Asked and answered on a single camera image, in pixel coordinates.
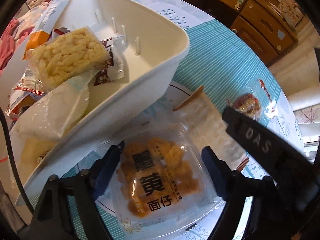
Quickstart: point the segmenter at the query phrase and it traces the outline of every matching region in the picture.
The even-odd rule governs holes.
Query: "screw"
[[[50,180],[50,181],[54,181],[54,180],[56,180],[57,178],[58,178],[58,176],[55,175],[55,174],[53,174],[53,175],[50,175],[49,180]]]
[[[80,171],[80,175],[81,176],[85,176],[85,175],[88,175],[89,174],[89,170],[88,169],[83,169]]]

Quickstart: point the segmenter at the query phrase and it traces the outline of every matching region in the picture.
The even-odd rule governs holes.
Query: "table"
[[[186,30],[190,38],[190,52],[180,63],[173,81],[191,91],[194,91],[199,85],[203,85],[204,92],[222,112],[227,105],[226,99],[235,100],[237,96],[247,92],[248,86],[251,86],[254,81],[262,79],[268,92],[276,101],[278,117],[272,121],[263,119],[261,123],[296,149],[303,151],[299,126],[288,100],[270,71],[241,39],[210,15],[182,0],[135,1],[151,8]],[[264,95],[264,91],[261,89],[257,94],[258,98],[261,98],[262,106],[266,107],[269,101]],[[261,179],[266,175],[264,169],[252,157],[249,159],[248,165],[243,170],[246,177]],[[65,177],[74,176],[76,172],[76,168],[73,168]],[[235,239],[242,237],[251,200],[250,197],[246,199]],[[33,199],[31,202],[36,205],[37,199]],[[73,197],[69,198],[69,204],[78,237],[86,239]],[[97,207],[113,238],[115,240],[124,239],[117,219],[100,206]],[[223,207],[220,207],[212,211],[193,230],[179,237],[179,240],[180,238],[207,239],[222,209]]]

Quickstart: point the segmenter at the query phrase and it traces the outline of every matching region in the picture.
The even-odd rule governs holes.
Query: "white plastic basket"
[[[132,0],[71,0],[55,28],[89,26],[98,39],[124,35],[125,77],[90,91],[89,110],[38,165],[24,185],[38,196],[51,174],[63,176],[98,144],[158,100],[188,54],[186,32]],[[17,205],[23,204],[19,196]]]

